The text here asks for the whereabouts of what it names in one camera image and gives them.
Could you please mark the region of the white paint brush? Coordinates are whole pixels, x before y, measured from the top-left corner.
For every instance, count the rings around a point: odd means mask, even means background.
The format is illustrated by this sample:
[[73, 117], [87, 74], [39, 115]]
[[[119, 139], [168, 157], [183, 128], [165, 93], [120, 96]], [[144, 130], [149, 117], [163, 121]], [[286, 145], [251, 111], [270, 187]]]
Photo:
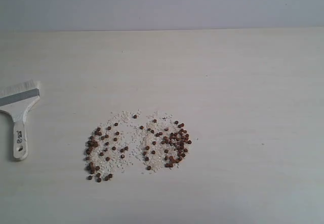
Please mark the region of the white paint brush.
[[40, 99], [40, 82], [27, 81], [1, 89], [1, 112], [13, 121], [13, 158], [23, 161], [28, 156], [27, 114]]

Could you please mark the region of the brown beans and rice pile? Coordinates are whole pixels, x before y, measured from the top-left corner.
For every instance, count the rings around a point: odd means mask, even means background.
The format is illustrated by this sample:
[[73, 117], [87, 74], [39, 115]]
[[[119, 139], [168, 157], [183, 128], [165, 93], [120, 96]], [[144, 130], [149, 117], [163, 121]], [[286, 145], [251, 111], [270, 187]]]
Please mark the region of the brown beans and rice pile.
[[179, 167], [194, 143], [184, 122], [171, 114], [122, 111], [99, 124], [85, 142], [86, 180], [110, 181], [136, 161], [144, 171]]

